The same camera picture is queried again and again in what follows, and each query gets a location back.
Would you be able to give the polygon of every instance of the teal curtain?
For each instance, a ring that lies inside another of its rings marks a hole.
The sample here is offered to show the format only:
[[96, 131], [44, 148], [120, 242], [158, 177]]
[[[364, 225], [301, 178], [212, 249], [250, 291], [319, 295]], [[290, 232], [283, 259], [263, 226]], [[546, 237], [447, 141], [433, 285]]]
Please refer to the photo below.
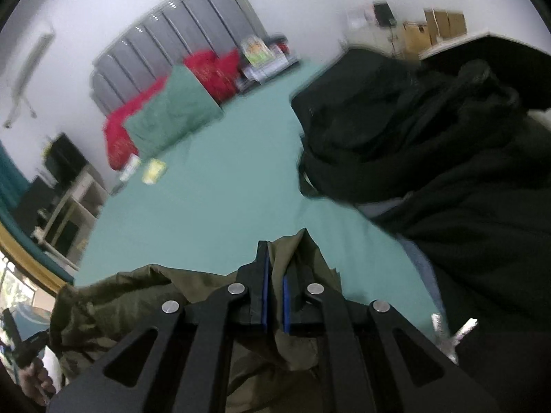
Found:
[[29, 255], [54, 275], [71, 284], [73, 277], [48, 257], [30, 237], [25, 235], [10, 214], [10, 211], [17, 206], [29, 185], [28, 180], [13, 164], [12, 159], [0, 142], [0, 222]]

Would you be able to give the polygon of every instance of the person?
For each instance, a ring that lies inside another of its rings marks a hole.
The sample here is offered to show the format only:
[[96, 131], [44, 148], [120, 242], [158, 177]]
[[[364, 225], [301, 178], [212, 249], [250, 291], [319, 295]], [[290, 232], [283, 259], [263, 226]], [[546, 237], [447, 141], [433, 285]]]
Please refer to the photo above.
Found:
[[20, 369], [18, 375], [23, 394], [40, 406], [46, 406], [46, 400], [43, 393], [40, 392], [39, 386], [46, 393], [56, 393], [53, 380], [39, 358], [35, 358], [27, 368]]

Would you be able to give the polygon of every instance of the silver rivet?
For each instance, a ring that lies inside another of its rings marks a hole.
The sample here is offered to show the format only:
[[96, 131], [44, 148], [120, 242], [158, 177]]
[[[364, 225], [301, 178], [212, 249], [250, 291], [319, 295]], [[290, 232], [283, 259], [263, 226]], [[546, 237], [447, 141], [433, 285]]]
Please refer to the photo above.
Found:
[[228, 292], [232, 295], [239, 295], [245, 291], [245, 286], [241, 283], [233, 283], [228, 286]]
[[377, 312], [384, 313], [384, 312], [388, 312], [390, 310], [390, 305], [386, 301], [381, 301], [380, 299], [378, 299], [377, 301], [375, 301], [373, 303], [373, 308]]
[[161, 309], [165, 314], [173, 314], [175, 311], [180, 309], [180, 305], [177, 301], [171, 299], [170, 301], [165, 301], [161, 306]]
[[323, 291], [325, 290], [321, 284], [318, 283], [312, 283], [308, 284], [308, 287], [306, 288], [308, 292], [312, 295], [319, 295], [323, 294]]

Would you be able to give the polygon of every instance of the teal bed sheet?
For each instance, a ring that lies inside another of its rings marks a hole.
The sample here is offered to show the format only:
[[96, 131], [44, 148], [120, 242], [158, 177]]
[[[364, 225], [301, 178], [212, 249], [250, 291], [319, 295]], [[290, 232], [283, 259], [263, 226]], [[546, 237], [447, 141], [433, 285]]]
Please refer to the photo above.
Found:
[[228, 274], [254, 259], [258, 241], [306, 227], [345, 297], [387, 300], [432, 336], [437, 308], [400, 244], [356, 209], [299, 192], [302, 129], [289, 100], [320, 70], [305, 63], [236, 97], [222, 120], [159, 157], [167, 170], [155, 185], [142, 183], [142, 165], [104, 206], [75, 283], [152, 263]]

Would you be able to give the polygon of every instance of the gray headboard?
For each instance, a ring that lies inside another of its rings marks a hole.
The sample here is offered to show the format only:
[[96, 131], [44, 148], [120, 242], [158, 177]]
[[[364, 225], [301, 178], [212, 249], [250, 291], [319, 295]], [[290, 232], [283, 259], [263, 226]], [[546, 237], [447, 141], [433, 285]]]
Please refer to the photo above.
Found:
[[94, 62], [92, 98], [108, 115], [201, 49], [223, 55], [266, 31], [248, 0], [166, 0]]

